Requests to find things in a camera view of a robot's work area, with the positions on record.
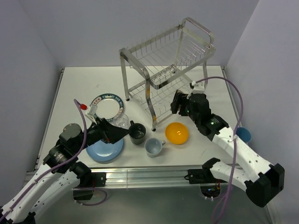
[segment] wire dish rack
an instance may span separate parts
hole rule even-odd
[[[186,27],[187,21],[192,29]],[[206,34],[209,40],[205,41],[198,31]],[[204,77],[207,77],[206,61],[215,52],[213,41],[214,35],[207,28],[188,17],[181,24],[142,40],[130,49],[120,50],[126,100],[133,98],[152,117],[152,131],[156,130],[158,123],[171,116],[170,103],[176,90],[190,93],[192,80],[186,72],[202,64]],[[125,61],[144,78],[130,89]]]

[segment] orange bowl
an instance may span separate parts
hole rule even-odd
[[[174,122],[166,127],[165,136],[171,143],[180,145],[188,140],[189,132],[185,125]]]

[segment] white wall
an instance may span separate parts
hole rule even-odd
[[[120,65],[119,49],[190,16],[226,65],[258,0],[19,0],[61,67]]]
[[[34,167],[58,68],[22,6],[0,1],[0,205]]]
[[[226,68],[244,97],[251,146],[285,168],[285,189],[274,201],[286,224],[299,217],[298,9],[298,0],[260,0]]]

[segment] blue plate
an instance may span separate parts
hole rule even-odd
[[[86,151],[93,160],[97,162],[106,162],[118,156],[122,148],[123,139],[119,140],[115,144],[106,144],[102,141],[98,141],[87,147]]]

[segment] black mug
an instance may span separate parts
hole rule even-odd
[[[145,126],[139,123],[134,124],[134,121],[130,121],[130,123],[131,126],[129,128],[129,136],[131,138],[131,141],[135,145],[140,145],[145,140]]]

